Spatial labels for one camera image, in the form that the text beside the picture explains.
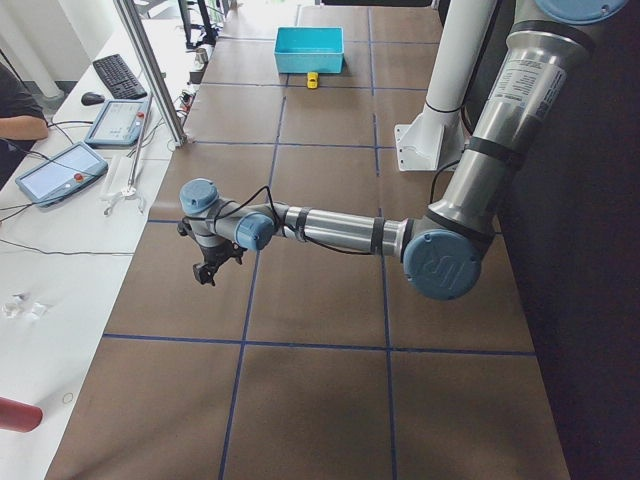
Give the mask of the person forearm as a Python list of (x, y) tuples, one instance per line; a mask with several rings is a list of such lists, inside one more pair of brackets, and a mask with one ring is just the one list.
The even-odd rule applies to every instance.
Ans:
[(0, 119), (0, 137), (8, 140), (38, 141), (49, 135), (44, 119), (28, 115), (2, 117)]

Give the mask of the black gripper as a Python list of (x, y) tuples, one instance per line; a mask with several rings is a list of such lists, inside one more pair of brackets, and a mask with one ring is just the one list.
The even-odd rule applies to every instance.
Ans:
[(243, 248), (236, 243), (224, 240), (215, 246), (201, 246), (204, 264), (194, 264), (193, 273), (199, 284), (215, 286), (215, 276), (224, 263), (233, 259), (239, 265), (242, 264)]

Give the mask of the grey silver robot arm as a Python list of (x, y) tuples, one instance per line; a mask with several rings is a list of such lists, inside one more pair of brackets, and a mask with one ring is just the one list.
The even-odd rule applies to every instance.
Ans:
[(196, 280), (283, 237), (393, 256), (422, 295), (465, 295), (496, 234), (513, 228), (505, 211), (531, 199), (553, 222), (567, 214), (559, 187), (575, 193), (605, 149), (582, 75), (638, 27), (635, 1), (451, 2), (424, 109), (397, 127), (396, 161), (383, 167), (380, 215), (277, 202), (267, 186), (238, 202), (189, 181), (177, 230), (202, 252)]

